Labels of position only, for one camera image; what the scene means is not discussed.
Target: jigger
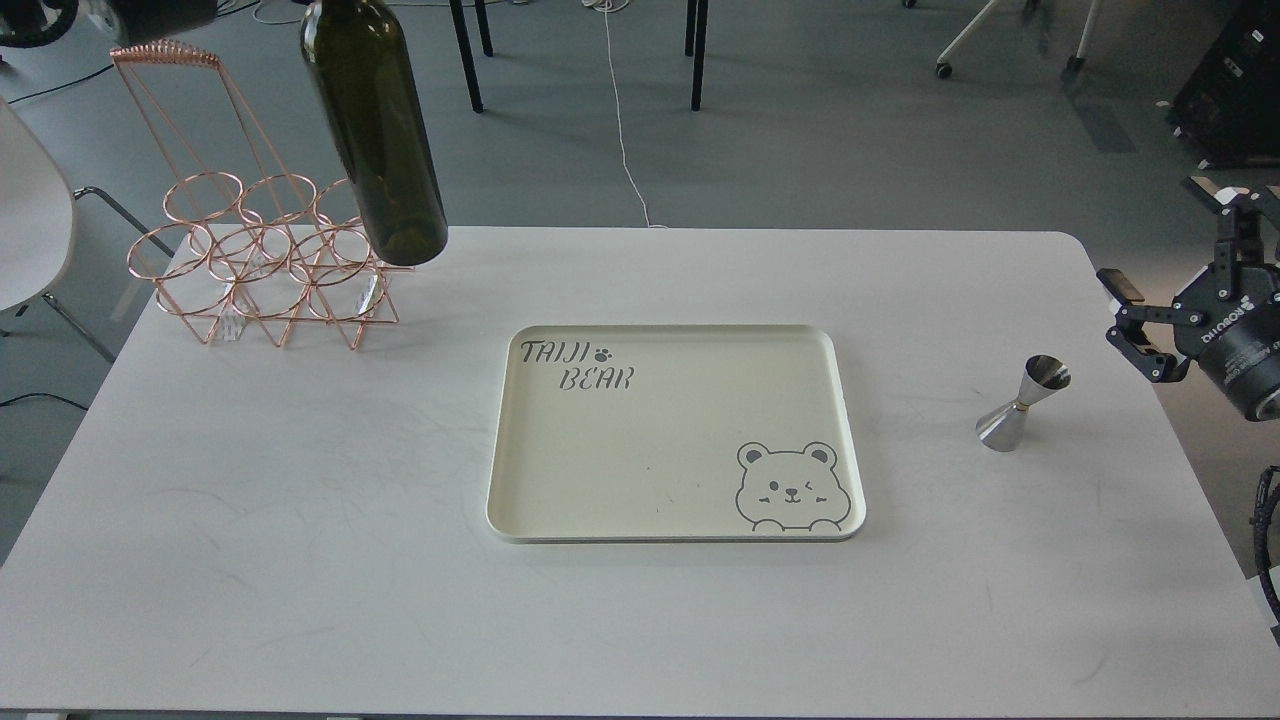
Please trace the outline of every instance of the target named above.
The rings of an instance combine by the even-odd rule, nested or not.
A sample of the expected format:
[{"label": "jigger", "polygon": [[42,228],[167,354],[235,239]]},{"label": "jigger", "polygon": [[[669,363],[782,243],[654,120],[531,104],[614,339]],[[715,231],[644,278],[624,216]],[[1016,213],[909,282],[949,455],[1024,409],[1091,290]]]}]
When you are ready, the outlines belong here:
[{"label": "jigger", "polygon": [[998,452],[1016,448],[1027,428],[1027,410],[1069,384],[1071,373],[1057,357],[1050,355],[1028,357],[1018,397],[978,419],[974,428],[978,430],[978,439]]}]

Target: wine bottle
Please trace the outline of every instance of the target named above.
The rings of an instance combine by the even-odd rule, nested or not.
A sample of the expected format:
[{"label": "wine bottle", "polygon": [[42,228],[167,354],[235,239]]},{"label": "wine bottle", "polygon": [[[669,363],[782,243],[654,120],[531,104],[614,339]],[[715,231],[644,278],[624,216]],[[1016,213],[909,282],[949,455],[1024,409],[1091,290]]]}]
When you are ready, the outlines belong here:
[{"label": "wine bottle", "polygon": [[396,15],[381,0],[315,0],[302,58],[374,252],[392,265],[439,255],[449,225]]}]

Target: tray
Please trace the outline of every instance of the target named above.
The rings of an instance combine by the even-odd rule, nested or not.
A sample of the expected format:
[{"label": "tray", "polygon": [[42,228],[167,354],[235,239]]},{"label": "tray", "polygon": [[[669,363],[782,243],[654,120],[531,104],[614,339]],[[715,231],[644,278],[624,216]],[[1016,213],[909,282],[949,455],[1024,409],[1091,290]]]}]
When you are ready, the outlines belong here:
[{"label": "tray", "polygon": [[865,515],[817,328],[531,327],[511,341],[488,501],[507,539],[829,541]]}]

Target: bear face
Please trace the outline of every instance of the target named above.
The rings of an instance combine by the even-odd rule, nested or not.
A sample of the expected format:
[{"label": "bear face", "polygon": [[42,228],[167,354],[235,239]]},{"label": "bear face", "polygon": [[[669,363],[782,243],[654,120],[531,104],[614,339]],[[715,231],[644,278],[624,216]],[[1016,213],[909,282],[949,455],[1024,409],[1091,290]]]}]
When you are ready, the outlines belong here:
[{"label": "bear face", "polygon": [[852,502],[836,477],[836,451],[822,442],[810,442],[800,452],[771,452],[758,442],[737,450],[742,484],[737,491],[737,511],[751,523],[783,530],[813,530],[819,523],[837,529],[849,516]]}]

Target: white chair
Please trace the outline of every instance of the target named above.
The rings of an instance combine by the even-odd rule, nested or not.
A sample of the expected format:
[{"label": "white chair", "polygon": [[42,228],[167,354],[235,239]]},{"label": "white chair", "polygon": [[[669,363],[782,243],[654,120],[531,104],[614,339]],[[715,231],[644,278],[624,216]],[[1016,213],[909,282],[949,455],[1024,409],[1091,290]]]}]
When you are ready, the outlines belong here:
[{"label": "white chair", "polygon": [[[36,136],[0,99],[0,309],[19,307],[20,315],[36,297],[59,316],[108,363],[113,354],[59,302],[51,287],[61,278],[72,259],[76,237],[76,200],[86,195],[102,199],[140,232],[147,228],[110,195],[84,187],[72,192]],[[156,246],[166,255],[173,251]],[[8,336],[0,329],[0,337]]]},{"label": "white chair", "polygon": [[[965,28],[960,31],[960,35],[957,35],[955,40],[951,41],[951,45],[947,45],[946,50],[943,50],[942,54],[938,55],[938,63],[934,67],[934,73],[938,76],[940,79],[947,79],[948,77],[951,77],[951,70],[952,70],[951,55],[954,55],[957,50],[960,50],[960,46],[969,40],[969,36],[973,35],[974,31],[977,31],[979,27],[982,27],[983,23],[987,22],[987,18],[991,17],[991,13],[995,12],[996,6],[1000,5],[1001,3],[1004,3],[1004,0],[987,0],[987,4],[983,5],[980,10],[978,10],[978,14],[974,15],[972,20],[969,20],[969,24],[965,26]],[[905,8],[914,8],[915,0],[902,0],[902,5]],[[1039,5],[1039,0],[1027,0],[1028,10],[1034,10],[1037,5]],[[1075,55],[1073,55],[1066,61],[1066,72],[1075,73],[1080,69],[1082,65],[1084,65],[1084,53],[1089,47],[1089,38],[1093,36],[1093,26],[1098,19],[1098,12],[1101,9],[1102,9],[1102,0],[1091,0],[1089,15],[1088,18],[1085,18],[1084,31],[1080,33],[1080,44],[1075,49]]]}]

